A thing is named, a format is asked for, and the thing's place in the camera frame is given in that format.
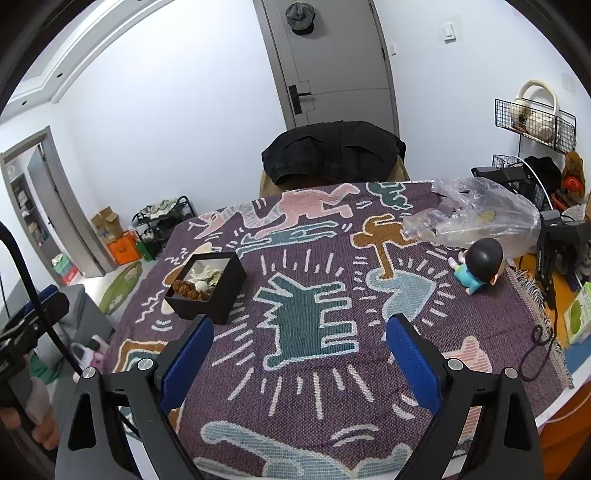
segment blue gripper pad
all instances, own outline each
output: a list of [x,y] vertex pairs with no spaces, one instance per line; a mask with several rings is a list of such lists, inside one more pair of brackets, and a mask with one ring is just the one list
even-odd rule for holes
[[160,410],[165,416],[183,404],[212,345],[213,322],[204,317],[162,379]]
[[443,404],[437,376],[396,315],[386,325],[386,341],[418,404],[437,415]]

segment black box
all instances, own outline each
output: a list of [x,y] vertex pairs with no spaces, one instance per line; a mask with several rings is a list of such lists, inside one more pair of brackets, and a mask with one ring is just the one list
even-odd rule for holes
[[171,286],[166,292],[165,300],[182,319],[193,320],[198,314],[203,313],[210,317],[213,323],[225,325],[246,279],[244,268],[234,252],[197,254],[189,259],[178,274],[177,280],[186,280],[196,262],[222,271],[209,299],[207,301],[187,299],[175,293]]

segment black-haired doll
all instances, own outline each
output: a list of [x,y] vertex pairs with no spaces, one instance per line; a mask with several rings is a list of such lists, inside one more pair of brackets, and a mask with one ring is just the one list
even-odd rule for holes
[[481,238],[466,252],[460,252],[457,259],[459,264],[450,257],[449,266],[454,269],[454,276],[466,287],[466,293],[472,295],[483,285],[496,283],[503,262],[503,247],[493,238]]

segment ceiling molding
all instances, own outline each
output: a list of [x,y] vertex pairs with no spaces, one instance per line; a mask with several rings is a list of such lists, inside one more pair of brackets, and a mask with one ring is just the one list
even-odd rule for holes
[[64,40],[42,74],[18,84],[0,120],[6,121],[42,103],[59,102],[84,69],[109,45],[172,1],[103,0]]

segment metal screw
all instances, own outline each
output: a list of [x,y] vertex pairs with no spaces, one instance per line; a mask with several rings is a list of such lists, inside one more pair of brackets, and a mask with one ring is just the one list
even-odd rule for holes
[[151,358],[142,358],[138,362],[138,368],[140,370],[149,370],[150,368],[152,368],[153,365],[154,365],[154,360],[152,360]]
[[457,358],[450,358],[447,361],[447,366],[455,371],[460,371],[462,368],[464,368],[464,364]]
[[505,375],[513,380],[517,378],[517,370],[515,368],[505,368]]
[[82,372],[82,376],[84,378],[92,378],[95,376],[95,373],[96,373],[95,367],[88,367],[88,368],[84,369],[84,371]]

